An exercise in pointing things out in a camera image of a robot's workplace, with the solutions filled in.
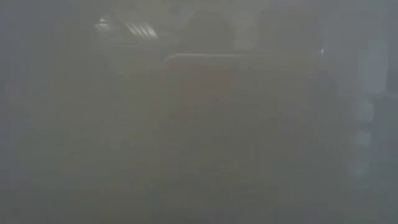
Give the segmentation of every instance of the seat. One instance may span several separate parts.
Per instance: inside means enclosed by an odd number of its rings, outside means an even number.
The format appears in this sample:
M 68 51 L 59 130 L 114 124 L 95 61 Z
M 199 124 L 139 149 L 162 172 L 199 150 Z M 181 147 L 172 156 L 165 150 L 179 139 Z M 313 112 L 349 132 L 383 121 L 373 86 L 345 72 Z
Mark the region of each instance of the seat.
M 161 163 L 176 211 L 288 204 L 333 179 L 338 97 L 319 58 L 178 54 L 164 66 Z

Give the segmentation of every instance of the seat back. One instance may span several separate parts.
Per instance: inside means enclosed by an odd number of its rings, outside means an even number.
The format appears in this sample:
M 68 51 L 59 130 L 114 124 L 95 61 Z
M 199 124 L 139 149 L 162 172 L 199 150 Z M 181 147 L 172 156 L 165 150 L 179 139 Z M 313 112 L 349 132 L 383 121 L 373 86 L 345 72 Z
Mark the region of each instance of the seat back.
M 200 201 L 213 206 L 306 200 L 316 189 L 310 184 L 331 179 L 325 170 L 336 171 L 325 138 L 336 88 L 323 67 L 317 58 L 170 57 L 165 170 L 174 180 L 188 180 L 183 188 L 192 183 L 189 192 L 197 190 Z M 284 193 L 270 194 L 273 187 Z

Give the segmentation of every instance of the person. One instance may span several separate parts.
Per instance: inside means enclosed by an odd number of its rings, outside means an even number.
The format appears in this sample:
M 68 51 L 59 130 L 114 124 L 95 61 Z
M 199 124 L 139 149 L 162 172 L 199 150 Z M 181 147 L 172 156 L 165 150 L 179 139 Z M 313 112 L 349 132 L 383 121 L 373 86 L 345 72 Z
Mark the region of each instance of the person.
M 220 13 L 198 11 L 181 31 L 179 52 L 228 53 L 234 49 L 233 25 Z
M 259 48 L 270 54 L 318 54 L 324 45 L 324 12 L 308 1 L 272 3 L 258 20 Z

